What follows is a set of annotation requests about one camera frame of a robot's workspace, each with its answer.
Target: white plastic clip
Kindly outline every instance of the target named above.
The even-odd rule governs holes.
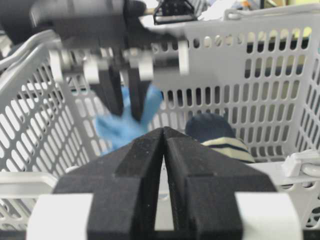
[[[315,150],[305,150],[303,152],[296,152],[287,156],[282,169],[286,177],[297,177],[303,168],[303,164],[313,165],[314,168],[319,168],[320,166],[320,154]]]

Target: blue cloth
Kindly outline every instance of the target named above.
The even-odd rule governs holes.
[[[157,113],[163,100],[161,91],[154,85],[150,85],[144,99],[144,108],[140,122],[136,121],[131,114],[131,103],[129,89],[122,88],[123,114],[98,116],[95,119],[95,130],[97,135],[111,141],[110,152],[129,144],[133,139],[148,132],[148,124]]]

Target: black mechanical part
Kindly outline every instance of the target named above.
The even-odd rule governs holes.
[[[66,175],[53,193],[93,193],[88,240],[141,239],[154,231],[163,129],[156,129]]]
[[[195,20],[195,8],[189,0],[161,0],[153,13],[155,25]]]
[[[30,9],[36,0],[1,0],[0,23],[13,44],[26,41],[38,30],[33,28]]]
[[[113,70],[112,67],[107,70],[99,70],[99,84],[93,86],[93,90],[112,114],[122,115],[124,101],[118,71]]]
[[[54,29],[67,48],[141,48],[177,39],[144,28],[145,9],[138,0],[38,0],[30,15],[35,27]]]
[[[137,68],[128,69],[128,80],[131,114],[139,122],[144,112],[144,102],[151,81],[141,81]]]
[[[269,177],[238,160],[216,152],[189,137],[172,137],[164,129],[165,164],[172,209],[179,230],[196,231],[197,240],[241,240],[243,226],[235,192],[276,192]]]

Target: perforated basket wall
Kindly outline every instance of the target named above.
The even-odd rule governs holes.
[[[95,156],[70,89],[53,80],[44,45],[1,76],[0,96],[0,171],[59,177]],[[0,230],[25,229],[34,204],[0,199]]]
[[[300,13],[168,25],[188,39],[190,74],[167,68],[154,72],[164,102],[149,129],[171,126],[183,132],[191,116],[212,112],[228,120],[257,162],[318,150],[319,20],[319,14]],[[152,47],[155,56],[178,50],[176,42]],[[45,46],[38,47],[0,79],[1,171],[60,176],[66,167],[81,166],[110,146],[93,125],[97,114],[108,111],[81,72],[57,85],[48,56]],[[305,218],[309,228],[320,227],[318,186],[284,187],[297,198],[316,193],[310,220]],[[25,228],[34,204],[29,202],[1,200],[0,228]]]

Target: basket handle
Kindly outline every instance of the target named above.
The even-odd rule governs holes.
[[[240,20],[242,17],[260,17],[274,15],[291,15],[309,12],[320,12],[320,4],[304,4],[293,6],[279,6],[255,11],[243,11],[237,9],[227,9],[224,11],[223,20]]]
[[[27,41],[25,41],[24,44],[22,44],[22,46],[19,47],[14,54],[0,61],[0,71],[8,68],[11,64],[17,62],[29,50],[32,50],[33,48],[37,47],[39,44],[49,40],[54,40],[56,38],[57,38],[57,35],[52,30],[42,31],[33,35]]]

